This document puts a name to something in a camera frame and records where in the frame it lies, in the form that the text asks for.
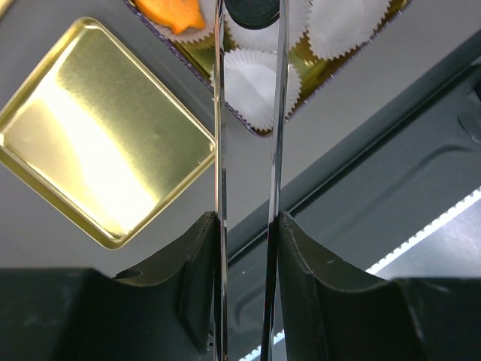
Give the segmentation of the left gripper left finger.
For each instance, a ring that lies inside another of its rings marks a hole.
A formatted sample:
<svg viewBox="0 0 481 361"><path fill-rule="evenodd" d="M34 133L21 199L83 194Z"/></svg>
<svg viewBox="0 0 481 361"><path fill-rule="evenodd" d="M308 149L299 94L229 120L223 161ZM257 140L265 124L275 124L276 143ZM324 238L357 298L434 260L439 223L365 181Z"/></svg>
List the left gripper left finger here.
<svg viewBox="0 0 481 361"><path fill-rule="evenodd" d="M3 360L199 360L207 351L216 216L110 278L92 268L1 271Z"/></svg>

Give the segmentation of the fish shaped cookie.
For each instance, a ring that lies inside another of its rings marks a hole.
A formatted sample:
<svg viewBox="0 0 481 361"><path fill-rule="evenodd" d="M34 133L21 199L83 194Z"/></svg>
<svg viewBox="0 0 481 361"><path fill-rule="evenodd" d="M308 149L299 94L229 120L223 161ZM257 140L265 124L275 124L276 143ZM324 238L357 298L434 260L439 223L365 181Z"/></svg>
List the fish shaped cookie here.
<svg viewBox="0 0 481 361"><path fill-rule="evenodd" d="M201 30L206 26L196 0L138 0L135 4L147 19L168 27L175 35L189 28Z"/></svg>

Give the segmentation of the black sandwich cookie bottom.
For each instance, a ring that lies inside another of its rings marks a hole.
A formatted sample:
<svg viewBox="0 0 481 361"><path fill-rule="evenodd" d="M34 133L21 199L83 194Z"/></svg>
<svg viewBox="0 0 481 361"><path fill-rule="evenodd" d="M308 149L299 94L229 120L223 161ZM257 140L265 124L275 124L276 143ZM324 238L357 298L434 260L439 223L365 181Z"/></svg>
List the black sandwich cookie bottom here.
<svg viewBox="0 0 481 361"><path fill-rule="evenodd" d="M280 15L279 0L226 0L225 7L235 23L251 30L269 27Z"/></svg>

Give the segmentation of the metal tongs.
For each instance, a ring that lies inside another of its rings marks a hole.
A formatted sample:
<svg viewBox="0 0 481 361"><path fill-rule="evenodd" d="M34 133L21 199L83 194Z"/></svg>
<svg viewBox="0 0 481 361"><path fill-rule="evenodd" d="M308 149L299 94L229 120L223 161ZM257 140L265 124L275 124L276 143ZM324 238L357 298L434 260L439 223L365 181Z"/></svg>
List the metal tongs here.
<svg viewBox="0 0 481 361"><path fill-rule="evenodd" d="M263 28L279 20L277 67L274 97L274 128L271 160L271 185L268 209L268 251L265 281L265 302L262 321L261 360L272 359L274 347L275 294L280 243L280 190L283 164L283 127L289 70L289 3L280 1L276 14L263 23L248 23L249 28ZM228 359L228 257L227 257L227 187L225 164L225 78L224 78L224 2L215 5L213 66L213 106L215 119L215 203L219 230L217 255L214 263L214 354L215 360Z"/></svg>

